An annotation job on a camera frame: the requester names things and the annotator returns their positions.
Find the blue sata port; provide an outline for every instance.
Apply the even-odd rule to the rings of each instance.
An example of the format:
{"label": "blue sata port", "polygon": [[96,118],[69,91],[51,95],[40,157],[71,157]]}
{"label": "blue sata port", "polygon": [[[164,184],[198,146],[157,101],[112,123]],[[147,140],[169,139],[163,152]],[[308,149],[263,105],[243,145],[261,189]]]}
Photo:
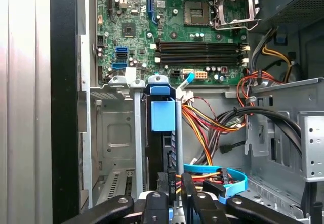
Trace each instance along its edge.
{"label": "blue sata port", "polygon": [[123,46],[116,47],[116,57],[117,58],[127,58],[128,48]]}
{"label": "blue sata port", "polygon": [[127,63],[112,63],[111,68],[113,70],[119,70],[127,67]]}

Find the rectangular cutout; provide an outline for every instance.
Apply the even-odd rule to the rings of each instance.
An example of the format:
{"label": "rectangular cutout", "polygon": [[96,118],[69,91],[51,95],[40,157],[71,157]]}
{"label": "rectangular cutout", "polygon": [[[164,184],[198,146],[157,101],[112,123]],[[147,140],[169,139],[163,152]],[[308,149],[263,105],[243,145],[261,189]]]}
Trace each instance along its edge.
{"label": "rectangular cutout", "polygon": [[276,142],[275,138],[270,139],[270,146],[271,146],[271,160],[276,161],[277,160],[277,149],[276,149]]}

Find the cable tie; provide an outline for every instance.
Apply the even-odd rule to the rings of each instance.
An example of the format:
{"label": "cable tie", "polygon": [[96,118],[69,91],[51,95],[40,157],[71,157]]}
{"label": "cable tie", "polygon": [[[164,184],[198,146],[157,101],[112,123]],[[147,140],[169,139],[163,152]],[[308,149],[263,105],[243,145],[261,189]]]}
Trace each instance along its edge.
{"label": "cable tie", "polygon": [[262,69],[258,70],[257,83],[258,83],[258,85],[261,85],[261,83],[262,83]]}
{"label": "cable tie", "polygon": [[238,117],[237,108],[236,107],[233,108],[233,111],[234,111],[235,115]]}

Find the black side panel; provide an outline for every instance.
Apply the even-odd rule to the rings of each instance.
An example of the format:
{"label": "black side panel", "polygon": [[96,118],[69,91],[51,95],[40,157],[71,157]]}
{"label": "black side panel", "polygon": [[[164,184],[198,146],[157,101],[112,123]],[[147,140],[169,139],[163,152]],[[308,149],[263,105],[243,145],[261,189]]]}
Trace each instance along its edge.
{"label": "black side panel", "polygon": [[51,0],[53,223],[79,214],[76,0]]}

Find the motherboard mounting screw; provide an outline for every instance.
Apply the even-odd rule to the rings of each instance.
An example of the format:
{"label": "motherboard mounting screw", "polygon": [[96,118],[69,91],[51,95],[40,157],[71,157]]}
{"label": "motherboard mounting screw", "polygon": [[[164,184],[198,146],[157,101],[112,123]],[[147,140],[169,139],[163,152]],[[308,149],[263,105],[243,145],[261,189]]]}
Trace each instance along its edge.
{"label": "motherboard mounting screw", "polygon": [[146,37],[147,37],[147,38],[152,38],[152,37],[153,37],[153,34],[152,34],[151,32],[148,32],[148,33],[146,34]]}
{"label": "motherboard mounting screw", "polygon": [[217,40],[221,40],[222,39],[222,36],[220,34],[216,34],[216,39]]}

